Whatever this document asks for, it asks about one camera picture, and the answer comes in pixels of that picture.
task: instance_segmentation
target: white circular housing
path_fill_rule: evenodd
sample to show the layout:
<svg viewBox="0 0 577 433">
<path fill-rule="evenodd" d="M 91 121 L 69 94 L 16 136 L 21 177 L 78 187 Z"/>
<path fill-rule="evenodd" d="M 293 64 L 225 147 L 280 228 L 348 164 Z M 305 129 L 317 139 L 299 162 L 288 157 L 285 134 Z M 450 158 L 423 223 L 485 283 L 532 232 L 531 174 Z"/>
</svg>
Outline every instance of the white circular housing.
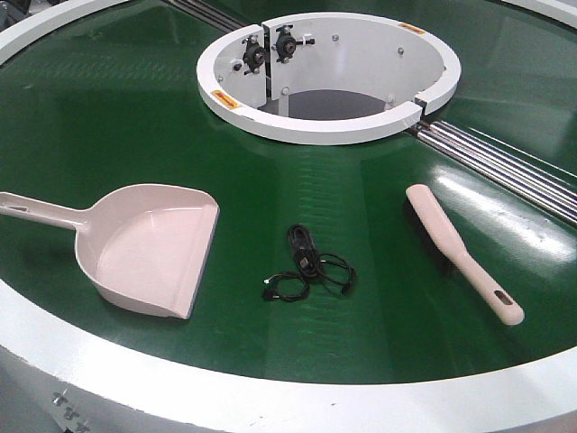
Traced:
<svg viewBox="0 0 577 433">
<path fill-rule="evenodd" d="M 259 46 L 266 53 L 260 65 Z M 403 131 L 443 106 L 460 76 L 457 56 L 432 34 L 347 13 L 244 27 L 213 42 L 197 64 L 200 93 L 217 115 L 301 144 L 362 143 Z"/>
</svg>

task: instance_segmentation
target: label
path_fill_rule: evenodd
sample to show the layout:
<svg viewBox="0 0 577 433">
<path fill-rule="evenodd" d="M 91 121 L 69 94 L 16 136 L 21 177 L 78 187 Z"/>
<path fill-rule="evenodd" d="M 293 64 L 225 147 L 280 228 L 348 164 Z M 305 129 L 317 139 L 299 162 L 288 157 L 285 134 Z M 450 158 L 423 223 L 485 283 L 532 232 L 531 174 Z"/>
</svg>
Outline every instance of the label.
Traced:
<svg viewBox="0 0 577 433">
<path fill-rule="evenodd" d="M 216 97 L 216 99 L 218 99 L 220 102 L 222 102 L 223 105 L 229 110 L 234 110 L 235 108 L 238 108 L 240 106 L 238 102 L 236 102 L 234 99 L 226 95 L 226 93 L 223 92 L 222 90 L 214 90 L 210 93 L 214 97 Z"/>
<path fill-rule="evenodd" d="M 407 29 L 410 30 L 411 32 L 415 32 L 416 34 L 425 34 L 426 32 L 424 30 L 419 29 L 418 27 L 415 27 L 414 25 L 411 24 L 407 24 L 407 23 L 401 23 L 399 24 L 403 29 Z"/>
</svg>

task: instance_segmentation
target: dustpan handle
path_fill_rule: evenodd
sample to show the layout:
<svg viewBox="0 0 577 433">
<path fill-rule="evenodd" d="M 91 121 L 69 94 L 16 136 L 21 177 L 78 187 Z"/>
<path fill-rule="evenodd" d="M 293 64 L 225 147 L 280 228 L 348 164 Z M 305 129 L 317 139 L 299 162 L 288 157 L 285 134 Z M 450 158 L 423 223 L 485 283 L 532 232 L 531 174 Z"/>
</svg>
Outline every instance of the dustpan handle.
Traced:
<svg viewBox="0 0 577 433">
<path fill-rule="evenodd" d="M 83 218 L 85 212 L 9 192 L 0 192 L 0 214 L 10 217 L 76 230 L 86 223 Z"/>
</svg>

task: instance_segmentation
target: screw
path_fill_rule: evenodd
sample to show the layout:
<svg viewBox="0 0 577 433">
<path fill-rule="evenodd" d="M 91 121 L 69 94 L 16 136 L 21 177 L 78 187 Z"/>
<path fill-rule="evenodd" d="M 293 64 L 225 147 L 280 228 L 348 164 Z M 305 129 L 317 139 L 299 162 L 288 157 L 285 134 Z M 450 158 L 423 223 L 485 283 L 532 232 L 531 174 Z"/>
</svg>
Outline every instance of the screw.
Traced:
<svg viewBox="0 0 577 433">
<path fill-rule="evenodd" d="M 66 392 L 63 392 L 62 394 L 60 394 L 59 392 L 54 392 L 52 395 L 54 395 L 54 399 L 52 400 L 52 404 L 56 405 L 56 406 L 61 406 L 62 403 L 68 403 L 68 399 L 66 397 L 64 397 L 64 394 Z"/>
</svg>

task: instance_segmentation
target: bolt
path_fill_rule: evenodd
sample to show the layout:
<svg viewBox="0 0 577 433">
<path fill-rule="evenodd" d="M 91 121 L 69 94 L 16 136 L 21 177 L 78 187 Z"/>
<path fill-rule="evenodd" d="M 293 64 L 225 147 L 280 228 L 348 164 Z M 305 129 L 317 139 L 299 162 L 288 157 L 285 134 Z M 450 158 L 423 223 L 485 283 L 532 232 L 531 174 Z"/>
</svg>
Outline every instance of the bolt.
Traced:
<svg viewBox="0 0 577 433">
<path fill-rule="evenodd" d="M 68 406 L 66 408 L 66 412 L 64 412 L 64 415 L 62 415 L 65 419 L 67 419 L 68 421 L 78 417 L 77 412 L 73 409 L 70 408 L 70 406 Z"/>
<path fill-rule="evenodd" d="M 76 433 L 88 433 L 90 431 L 90 427 L 88 426 L 87 422 L 77 422 L 76 429 L 74 430 Z"/>
</svg>

